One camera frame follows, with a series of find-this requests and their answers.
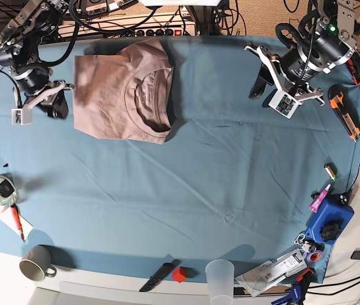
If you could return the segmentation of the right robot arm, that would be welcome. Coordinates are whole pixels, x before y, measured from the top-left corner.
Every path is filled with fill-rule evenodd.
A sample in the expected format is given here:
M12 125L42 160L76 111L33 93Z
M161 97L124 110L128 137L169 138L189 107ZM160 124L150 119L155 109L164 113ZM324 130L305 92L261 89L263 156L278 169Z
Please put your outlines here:
M32 122L32 110L38 107L48 117L66 119L69 113L65 91L74 85L64 80L51 81L52 68L63 63L77 40L79 25L74 26L65 53L52 62L39 58L43 38L57 29L68 10L68 1L28 1L0 33L0 73L13 84L14 125Z

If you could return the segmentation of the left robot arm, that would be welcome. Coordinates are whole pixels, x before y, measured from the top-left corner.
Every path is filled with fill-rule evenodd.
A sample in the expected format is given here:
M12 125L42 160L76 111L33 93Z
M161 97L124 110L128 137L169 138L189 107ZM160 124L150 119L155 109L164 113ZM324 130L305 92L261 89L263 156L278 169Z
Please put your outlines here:
M351 59L357 50L355 24L353 1L309 1L298 27L276 25L276 36L288 48L287 53L273 54L264 45L245 47L261 61L249 98L256 100L266 86L275 86L269 100L289 98L302 104L314 99L323 105L322 90L312 88L309 81Z

